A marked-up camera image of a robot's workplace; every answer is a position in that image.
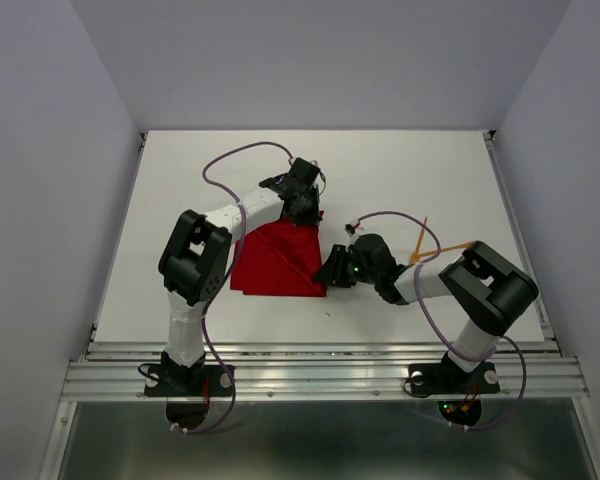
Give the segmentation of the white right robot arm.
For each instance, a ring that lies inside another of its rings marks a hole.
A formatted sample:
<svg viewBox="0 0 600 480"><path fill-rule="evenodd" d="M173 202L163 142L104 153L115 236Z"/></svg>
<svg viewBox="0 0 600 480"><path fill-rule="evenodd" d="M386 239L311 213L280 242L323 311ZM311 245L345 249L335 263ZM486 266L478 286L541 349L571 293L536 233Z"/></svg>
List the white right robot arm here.
<svg viewBox="0 0 600 480"><path fill-rule="evenodd" d="M534 280L488 244L475 241L449 264L440 257L413 265L396 261L378 234L356 235L334 245L312 280L326 287L374 287L392 305L423 305L426 299L451 297L468 320L455 341L446 340L443 384L462 390L476 378L477 366L539 295Z"/></svg>

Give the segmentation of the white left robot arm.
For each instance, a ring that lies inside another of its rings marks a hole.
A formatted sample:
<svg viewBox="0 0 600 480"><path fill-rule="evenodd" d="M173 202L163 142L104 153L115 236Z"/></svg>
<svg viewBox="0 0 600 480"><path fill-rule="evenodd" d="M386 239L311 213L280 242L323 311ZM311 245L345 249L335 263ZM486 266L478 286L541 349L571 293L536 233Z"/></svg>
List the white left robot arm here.
<svg viewBox="0 0 600 480"><path fill-rule="evenodd" d="M202 382L202 323L229 270L248 295L322 297L313 281L321 265L319 167L295 158L288 172L267 178L223 208L178 218L158 264L168 291L170 322L162 366L179 393Z"/></svg>

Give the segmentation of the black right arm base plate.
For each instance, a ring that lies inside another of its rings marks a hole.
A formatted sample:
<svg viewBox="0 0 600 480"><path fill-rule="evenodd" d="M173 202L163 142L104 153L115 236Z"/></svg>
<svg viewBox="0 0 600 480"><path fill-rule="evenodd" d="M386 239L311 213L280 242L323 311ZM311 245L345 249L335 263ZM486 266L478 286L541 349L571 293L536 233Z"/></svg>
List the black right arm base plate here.
<svg viewBox="0 0 600 480"><path fill-rule="evenodd" d="M480 363L469 373L453 362L412 364L408 366L404 387L416 397L500 392L498 375L490 362Z"/></svg>

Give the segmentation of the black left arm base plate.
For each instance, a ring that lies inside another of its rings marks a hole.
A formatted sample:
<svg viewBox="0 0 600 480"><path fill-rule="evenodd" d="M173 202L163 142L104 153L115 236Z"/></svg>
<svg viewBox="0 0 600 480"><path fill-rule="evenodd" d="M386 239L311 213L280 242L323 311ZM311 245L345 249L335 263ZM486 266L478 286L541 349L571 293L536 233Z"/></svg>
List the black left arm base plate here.
<svg viewBox="0 0 600 480"><path fill-rule="evenodd" d="M138 370L145 380L143 394L149 398L228 398L233 393L231 380L219 365L195 366L187 373L161 364L142 364Z"/></svg>

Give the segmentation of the red cloth napkin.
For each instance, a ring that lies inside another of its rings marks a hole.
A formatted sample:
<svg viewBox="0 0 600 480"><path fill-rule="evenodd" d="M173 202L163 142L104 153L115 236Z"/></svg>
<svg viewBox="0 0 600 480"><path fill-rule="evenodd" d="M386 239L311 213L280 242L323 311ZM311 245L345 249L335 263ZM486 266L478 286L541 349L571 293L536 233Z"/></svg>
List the red cloth napkin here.
<svg viewBox="0 0 600 480"><path fill-rule="evenodd" d="M313 275L321 266L319 228L284 218L246 236L230 288L253 296L320 298L326 287Z"/></svg>

